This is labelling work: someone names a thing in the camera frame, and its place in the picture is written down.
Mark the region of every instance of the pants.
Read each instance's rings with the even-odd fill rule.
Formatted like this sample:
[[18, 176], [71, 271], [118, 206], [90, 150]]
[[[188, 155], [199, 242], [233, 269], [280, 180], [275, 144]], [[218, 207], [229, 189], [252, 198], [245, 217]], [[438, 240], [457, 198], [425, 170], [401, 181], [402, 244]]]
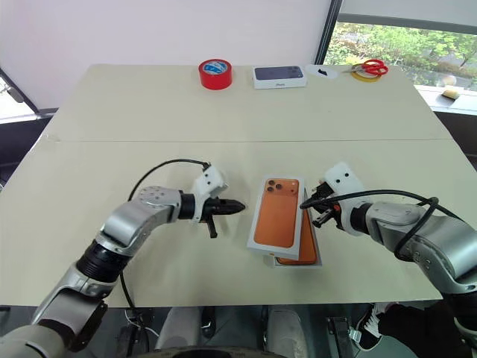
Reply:
[[407, 345], [419, 358], [472, 358], [444, 302], [425, 310], [396, 304], [379, 318], [379, 332]]

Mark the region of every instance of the black cable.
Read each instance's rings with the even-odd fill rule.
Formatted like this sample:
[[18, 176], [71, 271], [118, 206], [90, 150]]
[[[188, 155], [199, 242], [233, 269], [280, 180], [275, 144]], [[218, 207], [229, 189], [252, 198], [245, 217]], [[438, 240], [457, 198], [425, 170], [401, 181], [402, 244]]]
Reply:
[[394, 248], [394, 256], [398, 260], [407, 261], [409, 263], [412, 262], [412, 259], [409, 259], [409, 258], [401, 255], [400, 251], [404, 247], [404, 245], [407, 244], [410, 239], [412, 239], [412, 237], [415, 235], [415, 233], [429, 220], [432, 213], [437, 209], [439, 199], [437, 199], [436, 197], [432, 197], [432, 198], [429, 198], [429, 200], [431, 201], [431, 204], [429, 205], [429, 208], [426, 210], [424, 215], [419, 219], [419, 221], [416, 223], [416, 225], [413, 226], [413, 228], [410, 229], [410, 231], [408, 231], [406, 233], [406, 235], [404, 235], [404, 237], [397, 243], [396, 247]]
[[124, 296], [126, 296], [126, 301], [127, 304], [129, 304], [129, 308], [136, 309], [136, 306], [134, 305], [131, 296], [129, 296], [129, 291], [127, 290], [126, 281], [124, 280], [124, 275], [122, 274], [122, 272], [121, 274], [119, 274], [119, 280], [121, 281], [121, 288], [124, 293]]
[[[201, 162], [199, 160], [193, 160], [193, 159], [172, 159], [172, 160], [166, 160], [165, 162], [162, 162], [160, 163], [158, 166], [155, 166], [151, 169], [149, 169], [138, 181], [137, 183], [134, 185], [133, 189], [131, 190], [131, 193], [129, 194], [129, 197], [127, 198], [127, 201], [131, 201], [133, 200], [133, 197], [134, 197], [134, 194], [136, 193], [136, 190], [137, 188], [139, 188], [139, 185], [141, 185], [141, 183], [149, 176], [151, 175], [153, 172], [155, 172], [157, 169], [159, 168], [162, 168], [163, 166], [167, 166], [168, 164], [172, 164], [172, 163], [192, 163], [192, 164], [198, 164], [200, 166], [203, 167], [203, 170], [207, 169], [210, 167], [210, 164], [208, 164], [207, 162]], [[126, 280], [124, 279], [124, 275], [123, 273], [121, 272], [119, 274], [119, 280], [121, 281], [121, 288], [122, 288], [122, 291], [124, 293], [124, 296], [126, 297], [126, 301], [127, 301], [127, 304], [129, 305], [129, 307], [131, 308], [131, 310], [133, 311], [134, 315], [136, 316], [136, 320], [138, 322], [138, 325], [141, 327], [141, 331], [144, 331], [144, 334], [145, 334], [145, 342], [146, 342], [146, 349], [147, 349], [147, 352], [149, 352], [150, 350], [150, 344], [149, 344], [149, 336], [148, 336], [148, 330], [146, 330], [146, 327], [145, 327], [145, 324], [144, 324], [144, 321], [142, 320], [142, 317], [141, 317], [141, 314], [140, 312], [138, 312], [137, 310], [137, 307], [136, 305], [134, 304], [134, 301], [133, 299], [131, 298], [130, 294], [129, 294], [129, 291], [127, 289], [127, 285], [126, 285]], [[132, 350], [133, 350], [133, 346], [134, 346], [134, 340], [130, 340], [129, 343], [128, 343], [128, 347], [127, 347], [127, 351], [131, 351], [132, 353]]]
[[[300, 209], [307, 209], [314, 205], [327, 204], [327, 203], [332, 203], [334, 201], [346, 200], [351, 198], [359, 198], [362, 196], [383, 195], [383, 194], [407, 196], [409, 198], [422, 201], [424, 204], [432, 203], [431, 199], [424, 198], [423, 196], [414, 194], [413, 192], [405, 192], [403, 190], [393, 190], [393, 189], [378, 189], [378, 190], [366, 190], [364, 192], [352, 192], [350, 194], [344, 194], [344, 195], [334, 196], [334, 197], [325, 198], [325, 199], [308, 199], [305, 202], [303, 202], [303, 204], [300, 205]], [[455, 215], [452, 211], [446, 209], [445, 207], [442, 207], [441, 205], [437, 205], [435, 209], [441, 211], [442, 213], [448, 216], [451, 216], [455, 219], [459, 219], [463, 221], [461, 218]]]
[[141, 183], [144, 181], [144, 179], [146, 179], [152, 172], [155, 172], [157, 169], [159, 169], [163, 166], [167, 166], [168, 164], [172, 164], [172, 163], [193, 163], [193, 164], [198, 164], [198, 165], [202, 166], [204, 169], [207, 169], [207, 168], [210, 167], [210, 164], [208, 164], [206, 162], [201, 162], [199, 160], [193, 160], [193, 159], [167, 160], [163, 163], [160, 163], [158, 166], [155, 166], [152, 169], [149, 169], [149, 171], [146, 172], [146, 174], [144, 174], [141, 179], [139, 179], [139, 181], [134, 186], [133, 190], [131, 190], [131, 193], [129, 194], [129, 198], [127, 198], [127, 201], [131, 201], [133, 199], [134, 193], [136, 192], [139, 185], [141, 185]]
[[129, 336], [129, 342], [127, 343], [126, 357], [131, 357], [133, 355], [134, 341], [136, 340], [137, 327], [133, 326], [131, 329], [131, 335]]
[[146, 352], [149, 352], [149, 351], [151, 351], [151, 346], [149, 345], [148, 330], [146, 330], [145, 324], [144, 324], [144, 322], [142, 321], [142, 318], [141, 318], [141, 317], [139, 317], [138, 322], [139, 322], [139, 321], [141, 322], [141, 323], [139, 323], [139, 325], [141, 326], [141, 331], [144, 333], [144, 337], [145, 337]]
[[409, 198], [420, 200], [420, 203], [417, 204], [419, 206], [429, 205], [429, 208], [425, 211], [424, 215], [419, 219], [416, 225], [413, 226], [413, 228], [410, 229], [410, 231], [408, 231], [404, 235], [404, 237], [397, 243], [396, 247], [394, 248], [394, 256], [398, 260], [402, 260], [406, 262], [413, 261], [412, 259], [401, 255], [400, 251], [404, 247], [404, 245], [407, 244], [410, 239], [412, 239], [412, 237], [418, 232], [418, 230], [429, 220], [429, 218], [431, 217], [434, 211], [439, 210], [450, 217], [463, 221], [461, 218], [455, 215], [452, 211], [439, 205], [439, 199], [437, 199], [436, 197], [424, 198], [423, 196], [414, 194], [413, 192], [405, 192], [403, 190], [393, 190], [393, 189], [367, 190], [364, 192], [352, 192], [350, 194], [338, 195], [338, 196], [325, 198], [325, 199], [308, 199], [307, 201], [303, 202], [300, 205], [300, 208], [307, 209], [315, 205], [327, 204], [327, 203], [332, 203], [332, 202], [336, 202], [340, 200], [359, 198], [362, 196], [369, 196], [369, 195], [383, 195], [383, 194], [407, 196]]

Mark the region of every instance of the red scissors handle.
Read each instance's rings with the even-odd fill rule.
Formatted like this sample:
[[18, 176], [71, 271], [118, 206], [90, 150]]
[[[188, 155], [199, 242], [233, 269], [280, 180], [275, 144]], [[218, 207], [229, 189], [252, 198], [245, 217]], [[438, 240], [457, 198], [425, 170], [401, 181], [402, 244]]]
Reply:
[[385, 75], [389, 71], [384, 62], [376, 59], [364, 61], [361, 67], [371, 75]]

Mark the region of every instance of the beige table surface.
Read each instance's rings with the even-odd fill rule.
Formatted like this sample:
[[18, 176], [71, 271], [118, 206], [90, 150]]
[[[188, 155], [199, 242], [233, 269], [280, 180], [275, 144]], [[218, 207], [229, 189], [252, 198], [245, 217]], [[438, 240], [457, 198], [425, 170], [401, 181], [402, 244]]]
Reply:
[[93, 66], [47, 133], [63, 141], [451, 138], [397, 66], [372, 84], [308, 75], [307, 87], [276, 90], [254, 89], [251, 74], [234, 67], [232, 85], [211, 91], [196, 66]]
[[[477, 174], [451, 139], [163, 143], [43, 137], [0, 194], [0, 304], [37, 305], [142, 173], [173, 157], [212, 161], [230, 183], [223, 196], [242, 200], [248, 209], [217, 218], [217, 239], [208, 237], [205, 225], [187, 221], [155, 230], [125, 271], [139, 306], [440, 297], [413, 263], [399, 262], [368, 236], [349, 236], [331, 222], [318, 230], [322, 268], [269, 267], [245, 248], [265, 174], [301, 175], [312, 188], [329, 167], [345, 160], [367, 188], [435, 195], [477, 227]], [[197, 168], [177, 165], [145, 185], [189, 189], [197, 175]], [[119, 287], [109, 302], [126, 305]]]

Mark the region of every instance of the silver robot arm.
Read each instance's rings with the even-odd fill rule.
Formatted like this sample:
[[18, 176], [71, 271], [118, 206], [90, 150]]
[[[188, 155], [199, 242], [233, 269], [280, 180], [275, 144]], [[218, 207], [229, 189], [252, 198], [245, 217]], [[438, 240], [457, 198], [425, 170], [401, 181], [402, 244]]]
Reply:
[[107, 310], [103, 299], [152, 230], [191, 219], [206, 222], [210, 236], [216, 237], [212, 216], [245, 208], [239, 201], [217, 198], [226, 188], [210, 166], [195, 181], [193, 194], [160, 186], [142, 189], [137, 198], [113, 211], [83, 256], [40, 304], [31, 325], [0, 338], [0, 357], [58, 358], [85, 348]]
[[399, 191], [363, 190], [351, 169], [340, 163], [301, 207], [320, 213], [313, 222], [317, 227], [335, 219], [338, 228], [368, 234], [399, 260], [415, 262], [450, 306], [467, 343], [477, 348], [477, 232], [456, 217], [429, 215], [420, 205], [370, 201], [372, 194]]

